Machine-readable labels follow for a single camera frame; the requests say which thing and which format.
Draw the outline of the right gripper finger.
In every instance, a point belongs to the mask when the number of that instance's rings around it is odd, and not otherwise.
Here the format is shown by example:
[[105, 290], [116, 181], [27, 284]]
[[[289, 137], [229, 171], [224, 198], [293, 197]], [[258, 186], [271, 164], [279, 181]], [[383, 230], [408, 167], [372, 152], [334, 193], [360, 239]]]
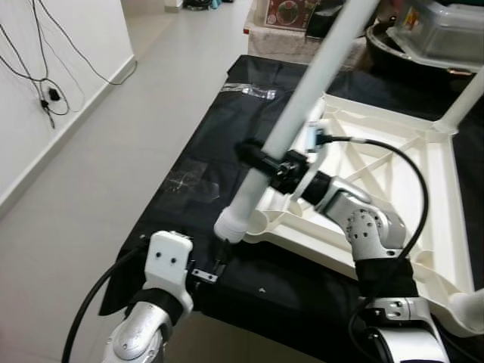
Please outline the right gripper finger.
[[280, 172], [280, 160], [269, 156], [262, 149], [260, 141], [236, 143], [236, 157], [243, 165], [253, 167], [257, 172]]

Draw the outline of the white plastic children table top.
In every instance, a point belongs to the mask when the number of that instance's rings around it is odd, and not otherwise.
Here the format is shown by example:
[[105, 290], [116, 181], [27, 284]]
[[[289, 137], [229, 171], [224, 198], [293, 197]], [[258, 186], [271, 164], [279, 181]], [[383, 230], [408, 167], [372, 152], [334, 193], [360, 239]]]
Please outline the white plastic children table top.
[[[397, 147], [418, 165], [427, 181], [430, 208], [426, 227], [409, 253], [419, 293], [447, 332], [461, 332], [451, 315], [449, 298], [477, 291], [473, 260], [464, 224], [462, 191], [456, 172], [453, 135], [438, 132], [433, 122], [384, 108], [325, 95], [329, 133], [366, 138]], [[390, 151], [363, 143], [329, 145], [321, 171], [341, 177], [377, 200], [390, 203], [409, 231], [422, 210], [420, 187], [411, 167]], [[246, 242], [267, 241], [312, 262], [353, 278], [352, 247], [335, 222], [319, 215], [308, 201], [297, 203], [268, 190], [251, 215]]]

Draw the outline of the flat clear tape patch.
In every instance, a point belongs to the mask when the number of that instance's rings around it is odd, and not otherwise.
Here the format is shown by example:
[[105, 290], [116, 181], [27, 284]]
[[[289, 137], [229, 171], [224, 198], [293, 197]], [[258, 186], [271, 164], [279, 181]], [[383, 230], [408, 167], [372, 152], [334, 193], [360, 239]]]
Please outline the flat clear tape patch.
[[220, 187], [218, 183], [206, 179], [208, 166], [208, 163], [199, 160], [186, 160], [175, 165], [166, 174], [160, 189], [172, 196], [189, 200], [215, 200], [220, 197]]

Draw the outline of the storage box with orange lid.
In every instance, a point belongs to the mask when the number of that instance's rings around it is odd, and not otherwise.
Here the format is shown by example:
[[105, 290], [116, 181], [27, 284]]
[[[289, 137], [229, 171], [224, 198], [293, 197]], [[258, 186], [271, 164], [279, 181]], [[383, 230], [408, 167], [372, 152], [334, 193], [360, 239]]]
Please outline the storage box with orange lid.
[[287, 30], [305, 30], [319, 0], [267, 0], [264, 24]]

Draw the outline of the black bag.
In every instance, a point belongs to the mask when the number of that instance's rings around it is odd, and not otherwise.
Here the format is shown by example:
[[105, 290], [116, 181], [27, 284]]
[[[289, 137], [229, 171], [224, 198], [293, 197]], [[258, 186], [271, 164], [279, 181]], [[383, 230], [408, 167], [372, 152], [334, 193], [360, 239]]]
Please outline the black bag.
[[313, 39], [325, 38], [346, 3], [348, 0], [319, 0], [308, 22], [306, 36]]

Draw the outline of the clear plastic storage bin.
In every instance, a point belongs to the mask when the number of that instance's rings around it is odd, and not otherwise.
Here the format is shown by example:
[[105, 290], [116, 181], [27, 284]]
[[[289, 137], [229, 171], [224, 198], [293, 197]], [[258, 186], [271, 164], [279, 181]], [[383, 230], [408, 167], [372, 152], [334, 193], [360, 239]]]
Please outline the clear plastic storage bin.
[[479, 70], [484, 61], [483, 0], [402, 0], [387, 34], [419, 64]]

